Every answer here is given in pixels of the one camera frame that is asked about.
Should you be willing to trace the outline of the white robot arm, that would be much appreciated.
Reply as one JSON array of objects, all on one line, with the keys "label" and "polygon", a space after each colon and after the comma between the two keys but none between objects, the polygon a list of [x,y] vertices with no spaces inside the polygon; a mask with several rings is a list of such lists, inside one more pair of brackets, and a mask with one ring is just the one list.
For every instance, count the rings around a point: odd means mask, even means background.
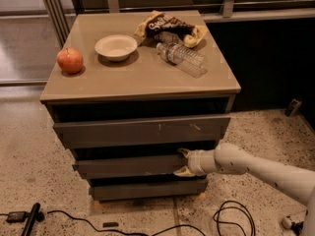
[{"label": "white robot arm", "polygon": [[211,150],[180,148],[187,163],[173,172],[179,177],[248,173],[306,206],[301,236],[315,236],[315,172],[254,156],[230,143]]}]

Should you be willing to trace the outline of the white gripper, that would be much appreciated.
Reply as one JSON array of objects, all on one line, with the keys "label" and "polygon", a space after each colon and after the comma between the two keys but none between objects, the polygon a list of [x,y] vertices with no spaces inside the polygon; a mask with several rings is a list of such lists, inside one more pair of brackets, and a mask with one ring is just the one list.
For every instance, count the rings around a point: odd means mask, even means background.
[{"label": "white gripper", "polygon": [[188,167],[183,166],[173,172],[178,177],[204,176],[217,170],[215,162],[215,152],[213,150],[190,150],[179,148],[178,152],[188,158]]}]

